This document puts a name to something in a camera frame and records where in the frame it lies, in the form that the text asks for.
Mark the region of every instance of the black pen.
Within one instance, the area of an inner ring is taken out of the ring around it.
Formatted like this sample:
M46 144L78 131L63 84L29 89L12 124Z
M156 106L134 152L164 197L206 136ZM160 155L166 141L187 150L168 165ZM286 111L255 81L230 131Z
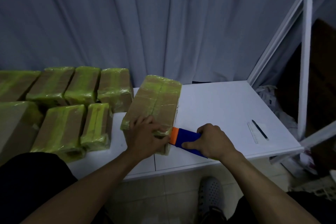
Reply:
M262 131L261 128L259 128L258 124L256 124L254 120L252 120L252 122L253 122L254 125L257 127L257 129L260 131L260 133L264 136L264 138L268 140L268 138L267 138L267 136L265 135L265 133Z

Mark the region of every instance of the curtain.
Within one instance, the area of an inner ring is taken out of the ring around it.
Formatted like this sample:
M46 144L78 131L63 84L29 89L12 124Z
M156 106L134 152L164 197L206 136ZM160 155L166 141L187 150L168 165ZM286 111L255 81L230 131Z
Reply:
M294 0L0 0L0 69L246 80Z
M336 0L313 0L313 23L318 18L336 28ZM253 88L260 85L276 85L292 54L301 43L302 14L285 36L256 82Z

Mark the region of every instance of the tile floor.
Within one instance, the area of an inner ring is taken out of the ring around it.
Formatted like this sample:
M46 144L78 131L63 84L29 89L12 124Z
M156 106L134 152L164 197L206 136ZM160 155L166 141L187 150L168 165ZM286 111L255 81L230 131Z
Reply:
M289 175L280 164L272 166L267 158L251 162L287 191ZM224 214L229 218L243 193L222 165L121 183L106 203L106 209L115 224L195 223L199 182L202 177L210 175L221 181L225 197Z

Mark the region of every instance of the foot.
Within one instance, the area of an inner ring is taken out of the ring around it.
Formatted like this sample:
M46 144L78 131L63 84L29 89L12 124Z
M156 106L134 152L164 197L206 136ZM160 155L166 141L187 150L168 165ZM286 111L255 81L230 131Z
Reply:
M212 215L212 217L216 215L216 218L225 219L223 208L224 194L221 182L212 176L203 178L198 190L199 223L211 217L210 215Z

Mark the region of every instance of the black pants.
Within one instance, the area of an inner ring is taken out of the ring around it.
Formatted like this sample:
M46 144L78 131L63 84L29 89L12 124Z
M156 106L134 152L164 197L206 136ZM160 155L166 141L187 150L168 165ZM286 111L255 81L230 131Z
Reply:
M50 198L75 183L67 165L54 154L25 153L12 158L0 167L0 223L22 222ZM322 224L335 223L336 204L306 192L289 192ZM92 223L102 223L101 209ZM202 223L257 223L250 205L242 197L233 216L226 221L217 211L212 211Z

